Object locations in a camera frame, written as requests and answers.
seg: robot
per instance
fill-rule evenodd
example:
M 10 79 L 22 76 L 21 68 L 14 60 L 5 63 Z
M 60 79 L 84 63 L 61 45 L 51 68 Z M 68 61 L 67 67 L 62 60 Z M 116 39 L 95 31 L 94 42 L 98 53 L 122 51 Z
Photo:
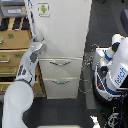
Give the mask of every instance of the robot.
M 37 55 L 45 47 L 44 41 L 31 41 L 21 59 L 15 81 L 8 87 L 4 97 L 2 128 L 27 128 L 22 117 L 33 103 L 32 88 L 35 82 Z
M 128 37 L 115 34 L 112 46 L 96 48 L 93 60 L 94 93 L 107 105 L 114 106 L 128 91 Z

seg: drawer handle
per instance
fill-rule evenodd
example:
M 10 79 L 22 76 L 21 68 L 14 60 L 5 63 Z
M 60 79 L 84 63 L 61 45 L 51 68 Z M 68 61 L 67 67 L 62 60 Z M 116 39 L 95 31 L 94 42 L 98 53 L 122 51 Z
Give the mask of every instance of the drawer handle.
M 51 64 L 58 65 L 58 66 L 64 66 L 64 65 L 69 64 L 69 63 L 71 63 L 71 62 L 72 62 L 72 61 L 67 61 L 67 62 L 64 62 L 64 63 L 62 63 L 62 64 L 59 64 L 59 63 L 57 63 L 57 62 L 51 61 L 50 63 L 51 63 Z
M 14 72 L 3 72 L 3 73 L 0 73 L 0 75 L 14 75 L 16 74 L 16 70 Z
M 0 40 L 0 44 L 2 44 L 2 42 L 3 42 L 3 40 L 1 39 L 1 40 Z
M 8 62 L 9 62 L 9 58 L 6 61 L 0 61 L 0 63 L 8 63 Z
M 66 84 L 66 83 L 70 82 L 70 80 L 66 80 L 66 81 L 53 80 L 52 82 L 57 83 L 57 84 Z
M 4 87 L 5 87 L 5 85 L 2 86 L 1 92 L 6 92 L 7 91 L 7 89 L 4 89 Z

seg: cabinet door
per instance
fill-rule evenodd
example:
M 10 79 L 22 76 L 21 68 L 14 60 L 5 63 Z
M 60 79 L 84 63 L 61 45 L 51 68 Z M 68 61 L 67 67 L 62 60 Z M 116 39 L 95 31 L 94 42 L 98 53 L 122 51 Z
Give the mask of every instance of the cabinet door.
M 81 57 L 84 54 L 92 0 L 31 0 L 38 39 L 44 37 L 46 49 L 39 58 Z M 40 4 L 49 17 L 40 15 Z M 30 26 L 32 20 L 25 1 Z
M 48 99 L 77 98 L 79 79 L 43 80 Z
M 43 78 L 79 78 L 82 67 L 80 59 L 40 60 L 40 69 Z

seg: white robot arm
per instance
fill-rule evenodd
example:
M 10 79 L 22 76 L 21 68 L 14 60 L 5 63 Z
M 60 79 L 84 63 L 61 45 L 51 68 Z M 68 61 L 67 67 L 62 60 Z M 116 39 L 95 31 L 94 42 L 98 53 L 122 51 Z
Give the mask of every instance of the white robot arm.
M 2 128 L 27 128 L 22 117 L 33 102 L 31 87 L 35 82 L 37 55 L 42 52 L 44 46 L 44 42 L 32 43 L 23 55 L 16 79 L 5 93 Z

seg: gray drawer front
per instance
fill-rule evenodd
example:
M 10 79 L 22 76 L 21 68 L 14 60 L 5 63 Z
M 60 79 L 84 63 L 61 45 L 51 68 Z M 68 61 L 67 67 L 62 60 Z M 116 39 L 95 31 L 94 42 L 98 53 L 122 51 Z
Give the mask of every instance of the gray drawer front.
M 2 6 L 1 10 L 5 17 L 26 17 L 27 14 L 22 14 L 21 9 L 24 6 Z
M 24 5 L 24 0 L 0 0 L 0 5 Z

